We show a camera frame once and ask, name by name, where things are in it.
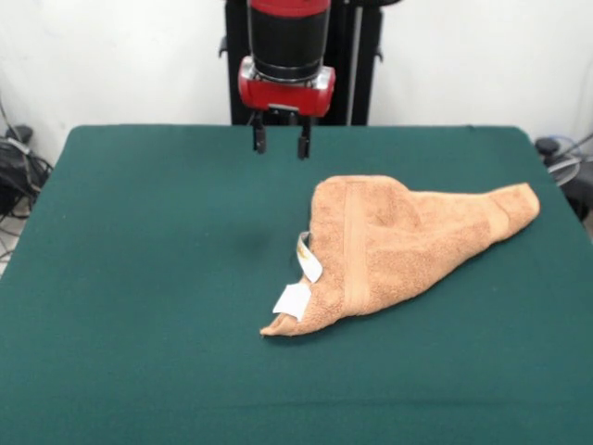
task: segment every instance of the black stand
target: black stand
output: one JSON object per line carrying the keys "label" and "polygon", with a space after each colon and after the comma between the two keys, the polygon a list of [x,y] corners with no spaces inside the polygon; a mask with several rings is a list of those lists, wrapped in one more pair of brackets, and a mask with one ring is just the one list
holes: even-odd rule
{"label": "black stand", "polygon": [[[383,25],[382,6],[397,0],[333,0],[324,64],[335,69],[334,97],[327,115],[319,119],[320,125],[366,125],[371,103],[372,75],[377,57],[383,60],[379,48]],[[231,121],[233,125],[246,125],[252,110],[241,101],[237,73],[243,57],[248,56],[249,33],[247,29],[247,1],[226,0],[226,31],[220,54],[227,52],[229,91],[231,94]],[[261,117],[265,125],[286,125],[290,122],[283,115]],[[301,139],[310,139],[309,128],[303,130]],[[308,144],[299,141],[300,146]]]}

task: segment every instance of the towel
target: towel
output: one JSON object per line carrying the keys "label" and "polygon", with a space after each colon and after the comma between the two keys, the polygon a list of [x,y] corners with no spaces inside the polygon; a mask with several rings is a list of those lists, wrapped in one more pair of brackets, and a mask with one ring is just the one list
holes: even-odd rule
{"label": "towel", "polygon": [[280,313],[263,336],[299,336],[422,294],[539,213],[528,184],[484,194],[410,191],[386,176],[335,176],[311,203],[310,249],[323,266],[305,313]]}

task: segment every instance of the table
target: table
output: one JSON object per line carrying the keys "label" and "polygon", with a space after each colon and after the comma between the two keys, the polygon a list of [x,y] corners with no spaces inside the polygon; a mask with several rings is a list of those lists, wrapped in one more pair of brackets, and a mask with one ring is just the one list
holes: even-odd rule
{"label": "table", "polygon": [[[514,128],[75,129],[0,282],[0,443],[593,440],[593,249]],[[315,184],[388,174],[541,215],[413,301],[296,338]]]}

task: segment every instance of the floor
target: floor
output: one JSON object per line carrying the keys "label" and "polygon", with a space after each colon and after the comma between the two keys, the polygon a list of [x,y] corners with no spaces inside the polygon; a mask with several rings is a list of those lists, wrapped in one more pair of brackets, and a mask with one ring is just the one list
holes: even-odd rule
{"label": "floor", "polygon": [[[10,234],[20,235],[24,225],[24,221],[21,220],[6,219],[2,221],[2,226],[0,227],[0,256],[17,246],[19,238]],[[9,260],[10,256],[0,259],[0,277],[4,273]]]}

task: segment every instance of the white wall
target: white wall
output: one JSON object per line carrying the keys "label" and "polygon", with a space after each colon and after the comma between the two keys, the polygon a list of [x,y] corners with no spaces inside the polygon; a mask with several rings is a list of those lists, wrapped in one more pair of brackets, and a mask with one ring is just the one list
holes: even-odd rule
{"label": "white wall", "polygon": [[[84,123],[228,123],[223,0],[0,0],[0,90],[59,155]],[[373,124],[593,130],[593,3],[404,0],[385,10]]]}

